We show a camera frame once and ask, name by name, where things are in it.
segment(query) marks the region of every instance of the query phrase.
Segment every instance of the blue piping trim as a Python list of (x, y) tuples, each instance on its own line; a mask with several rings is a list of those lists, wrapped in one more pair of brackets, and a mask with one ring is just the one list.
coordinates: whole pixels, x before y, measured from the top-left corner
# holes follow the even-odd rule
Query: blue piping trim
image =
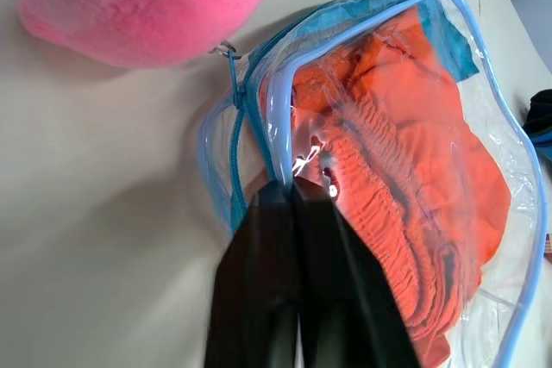
[(230, 194), (226, 190), (221, 177), (213, 163), (213, 148), (211, 140), (213, 128), (221, 114), (233, 104), (233, 95), (224, 98), (201, 122), (196, 140), (196, 151), (198, 153), (199, 171), (205, 183), (207, 183), (210, 194), (213, 197), (218, 215), (224, 223), (230, 226)]
[[(407, 0), (396, 6), (392, 6), (380, 14), (367, 19), (366, 21), (346, 30), (342, 34), (337, 35), (329, 43), (323, 47), (319, 47), (314, 51), (301, 55), (290, 62), (282, 71), (277, 72), (271, 85), (268, 86), (267, 100), (273, 100), (277, 105), (274, 105), (274, 111), (267, 115), (267, 122), (272, 125), (279, 126), (279, 133), (273, 137), (273, 169), (275, 170), (278, 178), (284, 184), (291, 184), (292, 181), (292, 149), (291, 149), (291, 94), (280, 94), (275, 96), (277, 91), (291, 90), (293, 77), (297, 69), (314, 59), (327, 53), (329, 50), (340, 45), (344, 41), (365, 32), (366, 30), (380, 25), (382, 22), (391, 19), (395, 15), (415, 6), (423, 0)], [(497, 83), (494, 71), (491, 67), (491, 63), (488, 58), (488, 51), (486, 50), (485, 42), (479, 30), (479, 27), (475, 21), (474, 15), (468, 8), (465, 0), (452, 0), (458, 10), (462, 13), (466, 23), (474, 36), (474, 41), (483, 55), (482, 63), (485, 69), (485, 73), (490, 82), (492, 88), (492, 94), (497, 101), (500, 109), (505, 115), (506, 120), (510, 124), (511, 128), (516, 132), (519, 139), (524, 143), (527, 152), (530, 156), (531, 166), (536, 177), (538, 203), (541, 206), (536, 224), (537, 237), (532, 248), (531, 261), (525, 273), (525, 283), (522, 287), (521, 293), (517, 302), (520, 306), (517, 306), (511, 316), (510, 323), (505, 331), (504, 338), (500, 343), (499, 354), (493, 364), (494, 367), (502, 368), (508, 366), (511, 361), (513, 353), (513, 347), (518, 342), (519, 333), (525, 321), (528, 309), (533, 302), (535, 296), (536, 285), (541, 275), (541, 268), (543, 263), (544, 254), (544, 241), (546, 237), (546, 228), (548, 221), (548, 211), (546, 196), (543, 188), (543, 177), (541, 174), (541, 168), (538, 163), (535, 148), (531, 144), (529, 138), (525, 132), (521, 129), (520, 125), (516, 121), (515, 117), (508, 108), (502, 93), (500, 92), (499, 85)]]
[[(232, 131), (232, 138), (230, 141), (230, 180), (232, 182), (232, 200), (235, 207), (232, 207), (230, 219), (232, 222), (232, 232), (236, 228), (236, 223), (239, 224), (242, 220), (242, 215), (247, 209), (245, 203), (245, 197), (243, 195), (242, 183), (240, 181), (240, 172), (238, 170), (238, 144), (240, 142), (240, 131), (242, 130), (243, 116), (245, 111), (243, 108), (238, 109), (238, 114), (235, 119), (234, 129)], [(241, 212), (239, 217), (235, 217), (234, 212)]]

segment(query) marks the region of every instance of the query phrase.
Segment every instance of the beige surface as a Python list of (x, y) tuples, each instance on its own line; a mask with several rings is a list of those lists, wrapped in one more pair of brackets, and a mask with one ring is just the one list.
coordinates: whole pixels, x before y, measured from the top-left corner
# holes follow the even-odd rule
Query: beige surface
[[(235, 43), (321, 1), (264, 0)], [(518, 114), (552, 77), (509, 0), (467, 1)], [(92, 62), (31, 39), (16, 0), (0, 0), (0, 366), (200, 366), (223, 243), (193, 135), (227, 83), (211, 56), (158, 71)], [(514, 366), (544, 366), (550, 273)]]

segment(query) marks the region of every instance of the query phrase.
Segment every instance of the zipper teeth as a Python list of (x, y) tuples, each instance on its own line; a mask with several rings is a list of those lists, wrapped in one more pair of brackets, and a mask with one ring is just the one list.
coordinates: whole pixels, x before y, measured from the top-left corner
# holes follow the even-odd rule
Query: zipper teeth
[(235, 194), (235, 199), (238, 203), (238, 208), (242, 214), (245, 212), (247, 207), (240, 180), (240, 171), (238, 168), (238, 144), (240, 141), (240, 131), (242, 130), (243, 116), (244, 110), (238, 109), (234, 130), (232, 131), (232, 137), (230, 139), (230, 180), (232, 182), (232, 189)]

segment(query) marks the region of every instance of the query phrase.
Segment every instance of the transparent pvc pouch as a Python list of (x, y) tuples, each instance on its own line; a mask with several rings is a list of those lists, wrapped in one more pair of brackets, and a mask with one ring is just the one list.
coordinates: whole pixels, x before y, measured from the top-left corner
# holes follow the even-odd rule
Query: transparent pvc pouch
[(465, 1), (336, 0), (229, 57), (198, 133), (229, 234), (264, 183), (306, 177), (379, 259), (424, 367), (507, 366), (546, 202)]

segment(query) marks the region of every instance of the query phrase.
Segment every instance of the teal fabric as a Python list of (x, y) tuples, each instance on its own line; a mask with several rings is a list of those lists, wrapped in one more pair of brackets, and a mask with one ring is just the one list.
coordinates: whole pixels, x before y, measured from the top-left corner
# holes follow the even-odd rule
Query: teal fabric
[(442, 66), (456, 82), (464, 81), (479, 72), (472, 60), (467, 39), (447, 19), (438, 0), (425, 0), (418, 6), (423, 32), (437, 50)]
[(297, 38), (339, 27), (349, 21), (349, 26), (376, 16), (405, 0), (336, 0), (312, 13), (313, 17), (297, 31)]

